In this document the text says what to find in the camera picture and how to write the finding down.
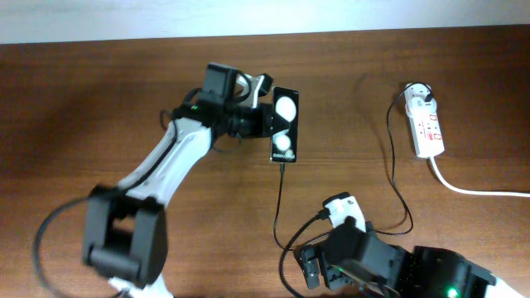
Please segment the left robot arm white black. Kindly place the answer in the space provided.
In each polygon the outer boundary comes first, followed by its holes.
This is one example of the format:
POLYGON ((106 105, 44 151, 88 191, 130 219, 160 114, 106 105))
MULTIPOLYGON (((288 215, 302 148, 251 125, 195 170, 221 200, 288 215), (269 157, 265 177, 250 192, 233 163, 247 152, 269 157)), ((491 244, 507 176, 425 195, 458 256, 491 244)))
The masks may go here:
POLYGON ((296 162, 299 93, 208 64, 202 86, 171 112, 165 135, 113 187, 88 197, 82 260, 108 278, 120 297, 169 297, 162 276, 168 253, 166 207, 188 172, 224 136, 270 138, 273 162, 296 162))

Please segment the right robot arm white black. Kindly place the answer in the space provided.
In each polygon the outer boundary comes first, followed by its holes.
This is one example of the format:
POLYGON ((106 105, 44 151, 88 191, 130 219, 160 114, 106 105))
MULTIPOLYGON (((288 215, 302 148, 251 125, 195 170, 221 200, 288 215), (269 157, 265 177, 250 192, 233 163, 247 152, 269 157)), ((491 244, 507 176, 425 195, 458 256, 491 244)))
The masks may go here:
POLYGON ((356 284, 382 297, 521 296, 457 252, 424 246, 409 252, 349 223, 334 228, 319 243, 296 248, 294 255, 310 289, 323 279, 332 291, 356 284))

